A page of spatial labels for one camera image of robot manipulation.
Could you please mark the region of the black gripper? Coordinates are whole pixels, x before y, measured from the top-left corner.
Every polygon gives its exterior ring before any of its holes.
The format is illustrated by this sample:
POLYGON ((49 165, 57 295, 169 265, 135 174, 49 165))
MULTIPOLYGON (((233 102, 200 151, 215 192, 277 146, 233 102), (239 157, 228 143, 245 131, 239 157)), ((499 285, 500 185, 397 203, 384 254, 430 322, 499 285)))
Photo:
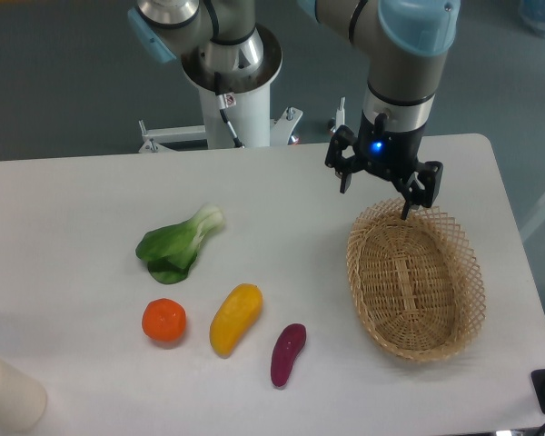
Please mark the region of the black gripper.
MULTIPOLYGON (((402 195, 404 204, 401 219, 406 220, 411 210, 432 208, 441 187, 443 163, 418 162, 417 154, 425 125, 409 132, 395 133, 384 130, 374 133, 374 124, 362 114, 358 148, 369 162, 367 171, 383 180, 390 181, 402 195)), ((364 169, 364 161, 358 155, 357 137, 346 125, 341 125, 329 142, 325 165, 335 171, 340 179, 340 193, 346 193, 352 176, 364 169)))

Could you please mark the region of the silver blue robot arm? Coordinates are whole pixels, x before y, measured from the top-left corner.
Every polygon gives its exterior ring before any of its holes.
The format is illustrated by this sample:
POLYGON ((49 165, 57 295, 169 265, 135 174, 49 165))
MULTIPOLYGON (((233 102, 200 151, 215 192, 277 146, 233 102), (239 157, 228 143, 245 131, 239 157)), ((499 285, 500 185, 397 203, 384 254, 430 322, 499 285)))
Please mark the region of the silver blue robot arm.
MULTIPOLYGON (((364 171, 392 183, 406 210, 433 205, 443 166, 421 162, 417 153, 460 7, 457 1, 302 2, 370 62, 360 127, 337 123, 325 158, 342 189, 364 171)), ((149 55, 181 62, 201 97, 210 147, 272 144, 269 87, 282 50, 257 23, 254 2, 139 1, 127 16, 149 55)))

